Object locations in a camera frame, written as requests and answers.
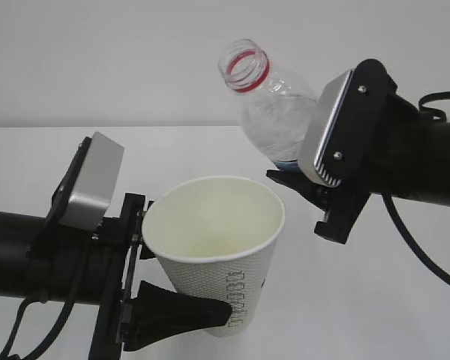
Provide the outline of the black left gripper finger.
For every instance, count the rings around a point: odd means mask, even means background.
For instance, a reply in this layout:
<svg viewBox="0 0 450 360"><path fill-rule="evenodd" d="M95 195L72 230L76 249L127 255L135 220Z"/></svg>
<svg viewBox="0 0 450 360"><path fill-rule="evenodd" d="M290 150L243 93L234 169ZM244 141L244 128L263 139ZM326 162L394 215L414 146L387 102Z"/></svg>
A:
<svg viewBox="0 0 450 360"><path fill-rule="evenodd" d="M148 201L146 207L142 210L142 213L141 213L142 223L141 223L141 225L144 224L145 216L146 216L148 210L152 207L153 203L154 203L154 201ZM147 246L147 244L145 242L144 232L145 232L144 229L140 230L140 242L139 243L141 245L141 251L140 251L139 258L141 260L154 259L155 258L155 254Z"/></svg>
<svg viewBox="0 0 450 360"><path fill-rule="evenodd" d="M142 281L132 298L125 350L135 352L175 335L226 325L232 307L225 301L172 292Z"/></svg>

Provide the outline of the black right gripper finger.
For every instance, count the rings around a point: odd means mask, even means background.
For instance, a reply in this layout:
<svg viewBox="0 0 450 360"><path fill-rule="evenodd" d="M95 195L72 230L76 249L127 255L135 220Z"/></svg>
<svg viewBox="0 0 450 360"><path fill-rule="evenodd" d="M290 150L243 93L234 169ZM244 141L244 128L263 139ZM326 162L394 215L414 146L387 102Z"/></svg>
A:
<svg viewBox="0 0 450 360"><path fill-rule="evenodd" d="M327 210L329 204L327 187L313 183L303 173L268 169L265 176L295 191L318 209L324 212Z"/></svg>

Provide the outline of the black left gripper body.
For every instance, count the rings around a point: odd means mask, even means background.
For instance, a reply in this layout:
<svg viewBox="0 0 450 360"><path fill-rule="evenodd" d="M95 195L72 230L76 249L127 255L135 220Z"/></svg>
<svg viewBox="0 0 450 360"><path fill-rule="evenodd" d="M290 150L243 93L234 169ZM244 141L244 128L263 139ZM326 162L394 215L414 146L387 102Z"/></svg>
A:
<svg viewBox="0 0 450 360"><path fill-rule="evenodd" d="M106 275L100 297L89 359L119 359L122 340L119 334L123 299L122 278L126 270L128 250L139 230L146 197L126 193L119 217L105 217L99 230L100 245L107 255Z"/></svg>

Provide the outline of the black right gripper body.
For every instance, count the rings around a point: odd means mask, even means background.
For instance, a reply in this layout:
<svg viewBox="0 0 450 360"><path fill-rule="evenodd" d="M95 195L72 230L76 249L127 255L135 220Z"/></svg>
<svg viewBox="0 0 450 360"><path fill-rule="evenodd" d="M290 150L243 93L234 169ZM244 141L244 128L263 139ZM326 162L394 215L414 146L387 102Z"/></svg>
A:
<svg viewBox="0 0 450 360"><path fill-rule="evenodd" d="M348 186L327 191L324 218L314 227L319 237L345 245L350 232L370 197L370 192Z"/></svg>

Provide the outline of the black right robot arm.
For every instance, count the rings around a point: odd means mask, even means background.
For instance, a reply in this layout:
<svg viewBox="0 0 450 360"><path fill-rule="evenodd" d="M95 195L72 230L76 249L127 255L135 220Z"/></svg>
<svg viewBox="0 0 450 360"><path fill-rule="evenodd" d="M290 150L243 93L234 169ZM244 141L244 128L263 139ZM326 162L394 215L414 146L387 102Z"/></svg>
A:
<svg viewBox="0 0 450 360"><path fill-rule="evenodd" d="M392 116L355 175L335 189L314 184L300 172L270 169L272 181L297 192L324 211L319 237L344 244L371 194L450 207L450 122L433 101L450 100L450 91L422 97Z"/></svg>

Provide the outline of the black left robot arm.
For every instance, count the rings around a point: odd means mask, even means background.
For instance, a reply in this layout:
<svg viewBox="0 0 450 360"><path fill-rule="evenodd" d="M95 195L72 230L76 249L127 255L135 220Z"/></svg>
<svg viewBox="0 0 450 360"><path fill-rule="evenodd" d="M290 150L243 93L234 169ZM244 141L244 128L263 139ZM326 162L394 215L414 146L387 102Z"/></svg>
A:
<svg viewBox="0 0 450 360"><path fill-rule="evenodd" d="M94 232L57 226L38 253L41 217L0 212L0 296L22 299L17 314L35 302L62 302L58 322L31 351L41 357L57 339L75 304L98 306L90 359L119 359L166 338L223 326L231 306L141 281L132 293L137 260L152 258L142 238L146 198L127 193L118 217L105 217Z"/></svg>

